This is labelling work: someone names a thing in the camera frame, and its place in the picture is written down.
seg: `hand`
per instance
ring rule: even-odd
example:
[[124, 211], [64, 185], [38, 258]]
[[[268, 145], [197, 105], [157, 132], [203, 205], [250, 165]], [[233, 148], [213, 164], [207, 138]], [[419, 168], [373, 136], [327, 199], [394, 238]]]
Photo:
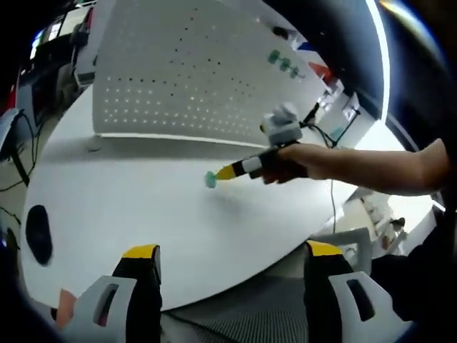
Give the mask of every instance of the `hand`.
[[312, 156], [325, 150], [327, 149], [313, 144], [292, 144], [280, 149], [274, 168], [262, 171], [264, 184], [285, 184], [300, 177], [325, 179], [322, 171], [311, 163]]

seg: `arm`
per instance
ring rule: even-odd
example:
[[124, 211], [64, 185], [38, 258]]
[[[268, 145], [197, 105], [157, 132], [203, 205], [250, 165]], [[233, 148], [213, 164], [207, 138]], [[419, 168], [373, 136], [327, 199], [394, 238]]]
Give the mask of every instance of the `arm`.
[[[451, 170], [440, 139], [420, 152], [327, 149], [294, 144], [279, 152], [282, 159], [308, 168], [312, 179], [336, 179], [383, 193], [427, 194], [443, 185]], [[264, 176], [265, 182], [284, 183], [291, 175]]]

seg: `white pegboard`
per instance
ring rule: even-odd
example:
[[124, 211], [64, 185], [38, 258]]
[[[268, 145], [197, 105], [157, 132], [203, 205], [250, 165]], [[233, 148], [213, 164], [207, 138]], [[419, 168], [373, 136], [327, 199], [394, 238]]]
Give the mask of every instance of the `white pegboard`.
[[[291, 78], [281, 57], [300, 69]], [[288, 44], [212, 0], [118, 0], [101, 44], [94, 131], [267, 145], [259, 124], [281, 102], [303, 117], [323, 82]]]

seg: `desk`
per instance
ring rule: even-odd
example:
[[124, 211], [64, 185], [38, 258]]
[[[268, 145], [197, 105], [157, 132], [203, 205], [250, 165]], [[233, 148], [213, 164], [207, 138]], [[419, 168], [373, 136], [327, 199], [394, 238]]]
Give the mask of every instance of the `desk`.
[[[245, 146], [94, 136], [92, 87], [65, 113], [31, 178], [22, 222], [43, 204], [54, 245], [40, 266], [21, 230], [21, 260], [32, 298], [56, 307], [61, 288], [80, 296], [121, 255], [161, 245], [163, 309], [233, 287], [295, 249], [333, 215], [330, 182], [309, 179], [266, 187], [241, 177], [204, 186], [204, 174], [255, 153]], [[306, 132], [305, 141], [320, 142]], [[336, 206], [354, 186], [335, 182]]]

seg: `table surface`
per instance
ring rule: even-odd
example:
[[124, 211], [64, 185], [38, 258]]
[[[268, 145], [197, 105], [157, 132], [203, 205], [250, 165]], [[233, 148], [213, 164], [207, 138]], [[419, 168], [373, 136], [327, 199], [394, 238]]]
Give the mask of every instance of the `table surface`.
[[[56, 307], [60, 289], [80, 296], [110, 275], [128, 249], [161, 246], [163, 309], [233, 287], [271, 266], [333, 215], [330, 182], [263, 185], [240, 177], [204, 186], [204, 174], [258, 149], [171, 139], [101, 139], [91, 121], [92, 87], [47, 141], [22, 222], [42, 204], [53, 256], [40, 266], [21, 230], [21, 260], [32, 298]], [[304, 141], [319, 143], [311, 131]], [[335, 182], [336, 206], [355, 186]]]

